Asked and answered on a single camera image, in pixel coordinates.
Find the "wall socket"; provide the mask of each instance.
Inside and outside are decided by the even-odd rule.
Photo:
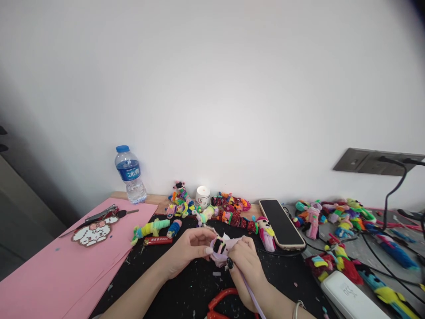
[[[392,160],[403,162],[407,158],[422,161],[423,154],[395,153],[373,151],[361,148],[349,148],[333,168],[334,171],[347,171],[353,173],[367,173],[378,175],[403,176],[403,168],[386,162],[379,162],[378,158],[385,156]],[[407,171],[410,171],[415,164],[405,164]]]

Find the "white power bank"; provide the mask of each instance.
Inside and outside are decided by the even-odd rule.
[[[333,272],[320,287],[347,319],[389,319],[386,313],[342,272]]]

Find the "yellow pipe cleaner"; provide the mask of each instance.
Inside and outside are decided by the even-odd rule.
[[[149,234],[153,234],[154,237],[159,236],[159,231],[162,228],[170,226],[170,220],[159,220],[159,218],[155,219],[153,222],[147,223],[143,227],[136,226],[134,228],[134,237],[131,241],[131,245],[134,246],[140,238],[143,238]]]

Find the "pink paper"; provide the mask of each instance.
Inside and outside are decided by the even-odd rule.
[[[0,318],[57,319],[71,308],[79,310],[74,309],[79,304],[79,314],[86,313],[88,305],[94,309],[131,249],[134,227],[146,224],[158,207],[108,198],[70,229],[114,203],[120,210],[139,209],[139,212],[128,214],[113,224],[109,234],[112,237],[93,247],[72,242],[72,234],[56,238],[0,282]],[[87,300],[79,302],[84,294]]]
[[[91,289],[86,292],[76,303],[72,306],[69,312],[63,317],[64,319],[85,319],[88,318],[96,308],[97,303],[102,298],[106,289],[109,288],[110,283],[114,279],[116,273],[120,269],[128,256],[128,253],[108,271]]]

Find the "fingernail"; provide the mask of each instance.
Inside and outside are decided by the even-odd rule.
[[[229,267],[229,269],[233,268],[233,260],[230,257],[227,259],[227,266]]]

